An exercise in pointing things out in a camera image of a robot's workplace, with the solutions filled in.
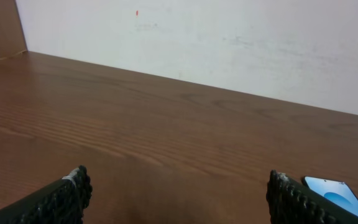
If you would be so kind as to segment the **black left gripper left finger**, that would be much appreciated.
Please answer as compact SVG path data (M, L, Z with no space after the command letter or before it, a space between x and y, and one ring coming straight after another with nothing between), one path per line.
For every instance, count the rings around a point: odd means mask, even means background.
M85 166L0 209L0 224L83 223L90 204L90 177Z

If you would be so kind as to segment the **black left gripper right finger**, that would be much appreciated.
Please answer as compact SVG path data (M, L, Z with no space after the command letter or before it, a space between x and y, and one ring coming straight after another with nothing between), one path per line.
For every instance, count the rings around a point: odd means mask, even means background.
M283 172L270 172L266 199L271 223L358 224L358 216Z

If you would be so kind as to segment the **blue screen Galaxy smartphone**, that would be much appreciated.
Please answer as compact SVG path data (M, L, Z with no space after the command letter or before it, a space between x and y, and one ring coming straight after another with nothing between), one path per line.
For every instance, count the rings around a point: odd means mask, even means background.
M358 216L358 198L345 182L304 176L302 183L317 194Z

